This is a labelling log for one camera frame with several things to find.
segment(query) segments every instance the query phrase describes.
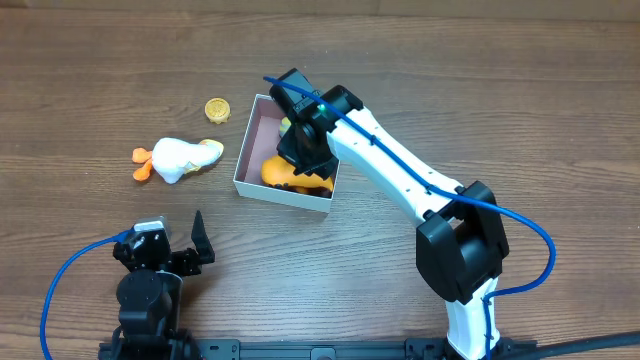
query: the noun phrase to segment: wooden table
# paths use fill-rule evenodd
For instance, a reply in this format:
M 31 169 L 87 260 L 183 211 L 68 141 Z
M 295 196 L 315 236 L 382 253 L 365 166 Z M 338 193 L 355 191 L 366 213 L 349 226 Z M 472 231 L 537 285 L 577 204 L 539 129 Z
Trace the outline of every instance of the wooden table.
M 640 328 L 640 26 L 634 23 L 0 11 L 0 358 L 40 359 L 55 272 L 76 250 L 162 214 L 172 246 L 202 210 L 217 253 L 185 285 L 196 337 L 399 340 L 444 336 L 443 302 L 415 269 L 414 229 L 342 167 L 328 216 L 241 198 L 232 183 L 262 76 L 298 67 L 341 83 L 418 157 L 555 238 L 550 280 L 498 300 L 504 336 L 542 344 Z M 232 119 L 203 106 L 224 97 Z M 161 137 L 220 140 L 211 171 L 137 184 L 131 151 Z M 534 279 L 547 249 L 505 221 L 500 286 Z M 63 277 L 56 360 L 94 359 L 118 325 L 126 273 L 101 248 Z M 580 358 L 637 358 L 637 349 Z

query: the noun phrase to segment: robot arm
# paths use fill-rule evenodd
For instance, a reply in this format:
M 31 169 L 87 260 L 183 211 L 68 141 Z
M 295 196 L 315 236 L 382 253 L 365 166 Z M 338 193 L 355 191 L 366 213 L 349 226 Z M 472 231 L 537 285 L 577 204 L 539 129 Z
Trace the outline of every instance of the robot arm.
M 296 69 L 279 80 L 320 96 Z M 311 98 L 278 84 L 269 93 L 292 123 L 278 153 L 295 166 L 296 173 L 323 178 L 334 173 L 337 160 L 349 162 L 384 191 L 416 227 L 416 266 L 429 286 L 446 300 L 450 346 L 464 359 L 484 357 L 482 298 L 495 289 L 502 259 L 509 251 L 500 216 L 429 192 L 370 138 Z M 384 131 L 371 111 L 347 89 L 336 86 L 321 98 L 378 138 L 429 183 L 495 204 L 483 184 L 464 188 L 420 161 Z M 455 229 L 449 224 L 454 218 L 462 220 Z M 493 348 L 500 335 L 493 315 L 490 318 Z

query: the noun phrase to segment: open box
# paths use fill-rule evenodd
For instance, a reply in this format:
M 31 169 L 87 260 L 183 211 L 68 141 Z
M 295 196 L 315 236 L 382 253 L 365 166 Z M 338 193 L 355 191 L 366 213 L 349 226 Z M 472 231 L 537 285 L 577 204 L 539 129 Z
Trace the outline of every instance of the open box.
M 256 95 L 233 183 L 241 196 L 328 213 L 331 209 L 333 192 L 330 197 L 304 195 L 272 188 L 262 181 L 260 175 L 262 163 L 278 154 L 276 150 L 280 142 L 278 129 L 284 116 L 270 96 Z M 337 173 L 336 169 L 332 175 L 334 191 Z

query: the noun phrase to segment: white plush toy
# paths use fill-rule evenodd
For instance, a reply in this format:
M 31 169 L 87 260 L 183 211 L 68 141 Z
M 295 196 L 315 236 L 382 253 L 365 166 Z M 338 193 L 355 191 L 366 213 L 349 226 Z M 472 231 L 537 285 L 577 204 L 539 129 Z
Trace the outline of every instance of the white plush toy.
M 133 162 L 144 164 L 133 173 L 133 178 L 147 180 L 153 167 L 164 181 L 174 184 L 182 175 L 213 164 L 223 151 L 224 145 L 214 140 L 204 139 L 199 144 L 189 144 L 178 139 L 162 138 L 153 151 L 143 148 L 133 150 Z

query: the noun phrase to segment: yellow bottle cap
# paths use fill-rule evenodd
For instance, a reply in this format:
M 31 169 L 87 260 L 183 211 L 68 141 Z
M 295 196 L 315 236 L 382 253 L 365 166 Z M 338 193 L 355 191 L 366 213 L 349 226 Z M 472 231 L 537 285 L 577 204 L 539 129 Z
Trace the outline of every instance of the yellow bottle cap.
M 227 122 L 231 116 L 231 107 L 225 99 L 213 98 L 204 106 L 204 113 L 212 123 Z

